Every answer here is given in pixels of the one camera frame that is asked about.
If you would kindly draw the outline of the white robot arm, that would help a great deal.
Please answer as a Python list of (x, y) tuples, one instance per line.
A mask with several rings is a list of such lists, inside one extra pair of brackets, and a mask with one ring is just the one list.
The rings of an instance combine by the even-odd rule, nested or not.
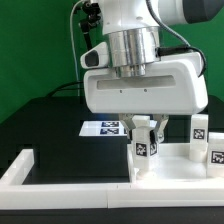
[(151, 114), (154, 136), (164, 140), (170, 115), (192, 115), (208, 104), (206, 59), (187, 41), (160, 45), (160, 31), (172, 25), (212, 20), (224, 0), (95, 0), (106, 42), (81, 57), (84, 90), (94, 113), (114, 113), (130, 138), (134, 117)]

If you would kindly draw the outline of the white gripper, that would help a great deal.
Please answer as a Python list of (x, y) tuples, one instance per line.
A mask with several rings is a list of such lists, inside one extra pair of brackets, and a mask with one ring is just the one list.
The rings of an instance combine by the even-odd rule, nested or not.
[(150, 140), (162, 143), (168, 115), (197, 114), (207, 106), (201, 70), (197, 52), (164, 56), (148, 64), (143, 76), (120, 78), (112, 68), (89, 70), (84, 75), (87, 106), (93, 113), (120, 114), (129, 140), (136, 128), (133, 114), (154, 114)]

